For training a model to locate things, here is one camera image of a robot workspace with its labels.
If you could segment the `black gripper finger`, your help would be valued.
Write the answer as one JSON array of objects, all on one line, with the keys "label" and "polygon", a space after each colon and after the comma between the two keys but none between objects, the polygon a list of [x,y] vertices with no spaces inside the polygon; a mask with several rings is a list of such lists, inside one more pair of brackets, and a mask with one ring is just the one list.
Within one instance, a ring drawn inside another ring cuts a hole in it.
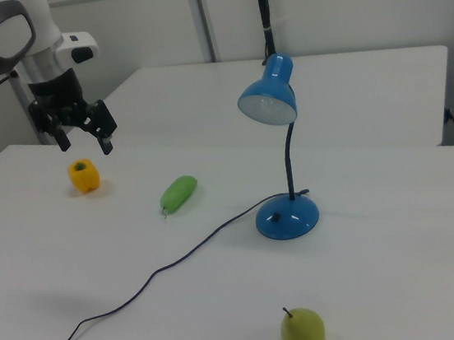
[{"label": "black gripper finger", "polygon": [[86,105],[84,115],[81,116],[80,128],[95,137],[105,155],[109,155],[114,149],[111,137],[117,127],[103,100]]},{"label": "black gripper finger", "polygon": [[35,100],[28,106],[28,111],[37,130],[40,133],[46,133],[50,137],[53,137],[60,150],[63,152],[68,151],[71,143],[62,128],[62,123],[58,116],[56,114],[48,113],[48,111]]}]

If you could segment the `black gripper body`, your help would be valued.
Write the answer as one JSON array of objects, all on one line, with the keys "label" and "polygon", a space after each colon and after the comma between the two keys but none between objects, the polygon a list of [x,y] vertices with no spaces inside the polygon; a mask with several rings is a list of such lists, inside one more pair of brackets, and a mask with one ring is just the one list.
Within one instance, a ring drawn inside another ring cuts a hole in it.
[{"label": "black gripper body", "polygon": [[73,127],[86,121],[88,104],[74,69],[69,68],[53,80],[28,87],[35,98],[28,111],[39,131],[49,130],[51,120],[55,118],[61,125]]}]

